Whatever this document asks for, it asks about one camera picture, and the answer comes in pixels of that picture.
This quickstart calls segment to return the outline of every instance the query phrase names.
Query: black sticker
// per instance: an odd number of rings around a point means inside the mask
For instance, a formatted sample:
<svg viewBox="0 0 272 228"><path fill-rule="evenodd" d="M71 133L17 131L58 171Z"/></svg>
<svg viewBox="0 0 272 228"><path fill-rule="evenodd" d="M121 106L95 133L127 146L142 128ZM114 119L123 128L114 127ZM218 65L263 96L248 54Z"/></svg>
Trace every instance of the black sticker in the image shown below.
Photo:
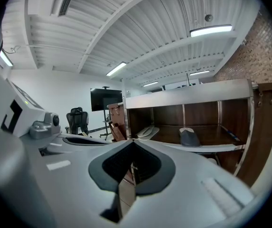
<svg viewBox="0 0 272 228"><path fill-rule="evenodd" d="M13 116L10 121L9 127L7 128L7 126L5 125L5 121L7 118L7 114L6 114L4 117L3 123L1 125L1 129L4 131L13 133L13 130L16 127L18 119L22 113L22 108L19 106L19 104L15 100L13 100L13 102L11 103L10 108L13 111Z"/></svg>
<svg viewBox="0 0 272 228"><path fill-rule="evenodd" d="M43 110L43 108L37 102L35 102L24 90L22 90L21 88L19 88L18 86L16 86L14 83L12 83L12 84L28 100L29 103L31 103L35 108Z"/></svg>

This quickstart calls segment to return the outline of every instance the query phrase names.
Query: white ceiling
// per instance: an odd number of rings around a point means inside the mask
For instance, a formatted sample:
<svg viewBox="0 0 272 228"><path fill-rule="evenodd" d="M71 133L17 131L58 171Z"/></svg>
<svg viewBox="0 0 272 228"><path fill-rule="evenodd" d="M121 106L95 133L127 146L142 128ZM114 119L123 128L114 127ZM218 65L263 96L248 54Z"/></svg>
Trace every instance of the white ceiling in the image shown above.
<svg viewBox="0 0 272 228"><path fill-rule="evenodd" d="M4 49L13 69L60 70L112 77L142 86L181 81L186 72L213 76L242 43L257 0L72 0L62 17L28 14L28 0L10 0ZM206 14L214 19L205 22ZM189 31L231 24L233 31L191 38Z"/></svg>

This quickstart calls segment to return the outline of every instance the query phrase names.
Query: black mesh chair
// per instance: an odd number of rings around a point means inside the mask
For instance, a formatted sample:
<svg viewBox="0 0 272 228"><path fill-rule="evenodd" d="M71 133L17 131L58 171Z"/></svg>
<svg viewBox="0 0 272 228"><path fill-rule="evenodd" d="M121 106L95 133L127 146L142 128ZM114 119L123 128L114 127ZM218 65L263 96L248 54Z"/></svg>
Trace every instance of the black mesh chair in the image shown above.
<svg viewBox="0 0 272 228"><path fill-rule="evenodd" d="M70 113L66 114L70 133L78 135L78 128L80 128L82 132L88 135L87 117L88 113L84 112L81 107L71 109Z"/></svg>

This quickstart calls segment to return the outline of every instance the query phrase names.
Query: television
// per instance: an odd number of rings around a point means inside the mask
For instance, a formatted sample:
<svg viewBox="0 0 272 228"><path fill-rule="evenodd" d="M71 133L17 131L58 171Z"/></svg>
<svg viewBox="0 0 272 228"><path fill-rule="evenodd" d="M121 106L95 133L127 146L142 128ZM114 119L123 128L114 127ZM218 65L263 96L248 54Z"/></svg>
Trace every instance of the television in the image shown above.
<svg viewBox="0 0 272 228"><path fill-rule="evenodd" d="M111 89L90 89L92 112L108 110L107 106L122 102L122 91Z"/></svg>

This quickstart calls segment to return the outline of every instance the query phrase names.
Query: fluorescent light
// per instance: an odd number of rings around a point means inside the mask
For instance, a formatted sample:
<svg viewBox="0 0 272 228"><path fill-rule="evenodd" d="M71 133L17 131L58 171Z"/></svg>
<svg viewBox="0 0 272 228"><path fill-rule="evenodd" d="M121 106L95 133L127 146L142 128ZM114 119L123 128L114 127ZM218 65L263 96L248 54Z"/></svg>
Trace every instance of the fluorescent light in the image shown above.
<svg viewBox="0 0 272 228"><path fill-rule="evenodd" d="M158 81L157 81L157 82L154 82L154 83L150 83L150 84L144 85L143 87L150 86L150 85L154 85L154 84L156 84L156 83L158 83Z"/></svg>
<svg viewBox="0 0 272 228"><path fill-rule="evenodd" d="M5 54L5 52L3 52L3 49L0 53L0 57L3 59L3 61L10 67L13 66L12 62L10 61L10 59L7 57L7 55Z"/></svg>
<svg viewBox="0 0 272 228"><path fill-rule="evenodd" d="M201 72L197 72L197 73L192 73L192 74L189 74L190 76L191 75L196 75L196 74L204 74L204 73L208 73L210 70L206 70L206 71L201 71Z"/></svg>
<svg viewBox="0 0 272 228"><path fill-rule="evenodd" d="M226 32L231 31L233 26L231 25L220 25L220 26L210 26L204 28L198 28L191 30L191 37L202 36L206 34L218 33L218 32Z"/></svg>
<svg viewBox="0 0 272 228"><path fill-rule="evenodd" d="M118 70L123 68L125 65L126 65L125 62L121 62L117 67L115 67L112 71L110 71L106 76L110 76L110 75L114 74L115 72L117 72Z"/></svg>

